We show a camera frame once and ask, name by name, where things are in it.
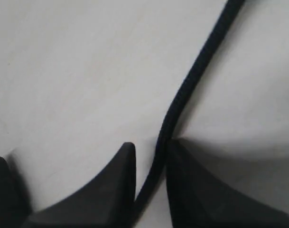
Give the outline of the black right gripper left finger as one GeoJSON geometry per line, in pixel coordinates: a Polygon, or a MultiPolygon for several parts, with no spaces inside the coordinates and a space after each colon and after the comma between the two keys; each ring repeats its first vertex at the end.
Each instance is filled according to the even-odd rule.
{"type": "Polygon", "coordinates": [[[127,228],[135,199],[136,152],[125,142],[89,183],[29,216],[25,228],[127,228]]]}

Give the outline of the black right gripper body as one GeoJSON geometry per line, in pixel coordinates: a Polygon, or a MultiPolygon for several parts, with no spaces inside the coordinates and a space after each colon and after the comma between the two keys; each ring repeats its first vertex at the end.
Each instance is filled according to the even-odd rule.
{"type": "Polygon", "coordinates": [[[30,214],[28,203],[6,160],[0,157],[0,228],[19,228],[30,214]]]}

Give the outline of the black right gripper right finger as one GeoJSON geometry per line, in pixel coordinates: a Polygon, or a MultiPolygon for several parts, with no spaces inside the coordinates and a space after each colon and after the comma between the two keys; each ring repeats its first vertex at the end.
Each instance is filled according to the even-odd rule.
{"type": "Polygon", "coordinates": [[[167,147],[166,185],[175,228],[289,228],[289,215],[231,188],[178,140],[167,147]]]}

